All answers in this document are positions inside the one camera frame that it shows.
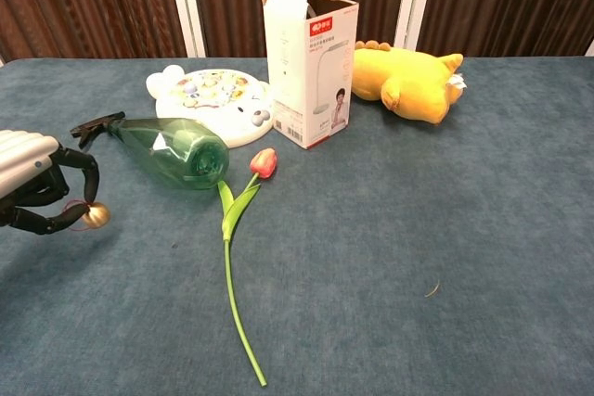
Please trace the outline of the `green plastic spray bottle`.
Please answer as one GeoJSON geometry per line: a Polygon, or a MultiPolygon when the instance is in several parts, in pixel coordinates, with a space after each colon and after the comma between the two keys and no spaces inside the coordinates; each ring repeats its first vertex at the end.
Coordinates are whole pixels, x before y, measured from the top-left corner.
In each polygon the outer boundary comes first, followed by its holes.
{"type": "Polygon", "coordinates": [[[71,129],[79,147],[100,134],[120,140],[140,165],[177,189],[210,189],[225,178],[229,148],[203,124],[186,118],[128,119],[120,111],[71,129]]]}

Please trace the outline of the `white desk lamp cardboard box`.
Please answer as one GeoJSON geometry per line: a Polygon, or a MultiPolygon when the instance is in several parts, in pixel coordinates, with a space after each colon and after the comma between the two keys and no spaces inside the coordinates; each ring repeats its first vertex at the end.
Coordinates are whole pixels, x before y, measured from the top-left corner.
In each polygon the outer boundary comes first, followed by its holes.
{"type": "Polygon", "coordinates": [[[359,4],[262,0],[274,127],[302,148],[349,122],[359,4]]]}

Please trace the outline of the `white round fishing toy board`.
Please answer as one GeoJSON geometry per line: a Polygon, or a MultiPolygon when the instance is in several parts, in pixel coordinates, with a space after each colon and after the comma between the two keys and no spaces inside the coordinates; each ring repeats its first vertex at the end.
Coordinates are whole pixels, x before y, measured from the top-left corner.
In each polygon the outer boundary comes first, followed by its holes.
{"type": "Polygon", "coordinates": [[[247,145],[273,127],[268,83],[239,70],[185,72],[169,65],[150,74],[146,87],[159,118],[198,121],[230,148],[247,145]]]}

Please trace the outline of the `yellow plush dinosaur toy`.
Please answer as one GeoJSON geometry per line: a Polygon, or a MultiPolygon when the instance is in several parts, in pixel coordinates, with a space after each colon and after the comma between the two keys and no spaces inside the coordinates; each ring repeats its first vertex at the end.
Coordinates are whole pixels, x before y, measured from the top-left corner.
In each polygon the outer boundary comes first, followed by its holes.
{"type": "Polygon", "coordinates": [[[436,57],[375,40],[355,43],[352,91],[401,118],[440,123],[463,93],[460,53],[436,57]]]}

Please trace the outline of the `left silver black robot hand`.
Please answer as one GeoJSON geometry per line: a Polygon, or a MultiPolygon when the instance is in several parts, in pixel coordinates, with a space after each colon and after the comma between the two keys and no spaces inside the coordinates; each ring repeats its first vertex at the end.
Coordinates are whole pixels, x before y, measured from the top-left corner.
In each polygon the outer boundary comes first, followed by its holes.
{"type": "Polygon", "coordinates": [[[93,156],[64,147],[53,136],[0,130],[0,227],[37,235],[66,229],[91,211],[98,185],[99,169],[93,156]],[[84,200],[54,217],[30,211],[30,207],[46,206],[69,194],[63,166],[83,173],[84,200]]]}

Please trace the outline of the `gold bell with red string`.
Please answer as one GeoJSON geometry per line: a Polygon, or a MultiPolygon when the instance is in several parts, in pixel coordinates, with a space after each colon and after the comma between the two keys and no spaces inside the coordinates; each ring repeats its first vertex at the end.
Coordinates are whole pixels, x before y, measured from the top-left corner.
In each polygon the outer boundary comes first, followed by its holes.
{"type": "Polygon", "coordinates": [[[106,205],[98,201],[88,202],[82,199],[72,199],[65,204],[62,210],[67,211],[79,204],[84,204],[86,211],[74,225],[69,227],[69,231],[83,232],[98,229],[110,221],[110,210],[106,205]]]}

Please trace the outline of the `artificial tulip flower green stem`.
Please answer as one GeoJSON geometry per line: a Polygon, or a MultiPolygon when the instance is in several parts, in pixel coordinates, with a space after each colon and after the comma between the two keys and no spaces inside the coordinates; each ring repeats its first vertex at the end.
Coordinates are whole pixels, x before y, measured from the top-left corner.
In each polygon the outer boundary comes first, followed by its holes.
{"type": "Polygon", "coordinates": [[[260,189],[261,185],[257,184],[257,181],[270,178],[275,173],[277,166],[278,154],[274,148],[268,147],[260,150],[252,158],[250,162],[252,179],[239,195],[234,197],[231,188],[225,181],[221,180],[217,184],[219,198],[221,199],[223,208],[221,229],[224,244],[225,276],[228,300],[240,341],[250,361],[250,364],[252,365],[254,374],[256,375],[262,388],[267,386],[265,374],[259,365],[256,355],[253,352],[252,346],[247,338],[236,302],[232,276],[231,244],[236,225],[239,222],[241,215],[246,211],[260,189]]]}

